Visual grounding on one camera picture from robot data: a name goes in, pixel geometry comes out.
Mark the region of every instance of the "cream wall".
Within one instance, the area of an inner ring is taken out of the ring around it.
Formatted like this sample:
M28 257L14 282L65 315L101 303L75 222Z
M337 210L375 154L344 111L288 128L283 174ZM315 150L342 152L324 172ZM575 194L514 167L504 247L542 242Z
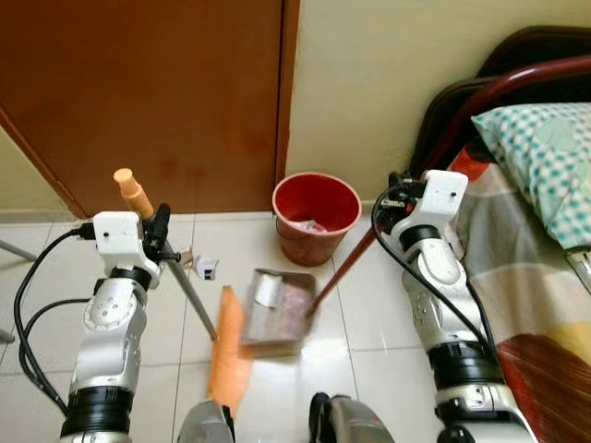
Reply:
M66 210L47 184L0 126L0 211Z
M591 26L589 0L302 0L289 174L336 174L362 199L410 161L430 100L513 31Z

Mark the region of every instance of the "orange broom handle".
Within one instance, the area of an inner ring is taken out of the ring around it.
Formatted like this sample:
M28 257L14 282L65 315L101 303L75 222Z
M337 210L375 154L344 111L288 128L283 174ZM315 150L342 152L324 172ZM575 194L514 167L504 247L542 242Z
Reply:
M121 197L123 197L123 200L126 201L131 210L139 212L139 215L144 220L154 215L154 207L151 205L143 187L136 181L130 169L117 169L113 174L113 178L119 184Z

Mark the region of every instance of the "pillow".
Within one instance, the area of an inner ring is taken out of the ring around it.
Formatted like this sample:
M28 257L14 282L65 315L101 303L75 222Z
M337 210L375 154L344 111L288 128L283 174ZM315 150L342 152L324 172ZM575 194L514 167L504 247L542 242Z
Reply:
M472 121L562 248L590 246L591 103L503 106Z

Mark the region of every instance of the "red bucket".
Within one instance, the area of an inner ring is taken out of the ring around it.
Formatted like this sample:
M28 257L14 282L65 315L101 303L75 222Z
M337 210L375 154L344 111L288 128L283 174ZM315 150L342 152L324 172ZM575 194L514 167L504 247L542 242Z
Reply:
M273 191L281 249L294 263L318 266L327 261L361 216L355 190L332 175L290 175ZM315 221L326 232L306 230L290 222Z

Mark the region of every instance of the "wooden door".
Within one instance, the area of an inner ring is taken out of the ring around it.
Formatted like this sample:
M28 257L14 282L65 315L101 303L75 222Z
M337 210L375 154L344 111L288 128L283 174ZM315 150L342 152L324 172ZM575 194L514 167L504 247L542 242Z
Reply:
M132 168L173 212L267 210L281 0L1 0L2 123L78 215Z

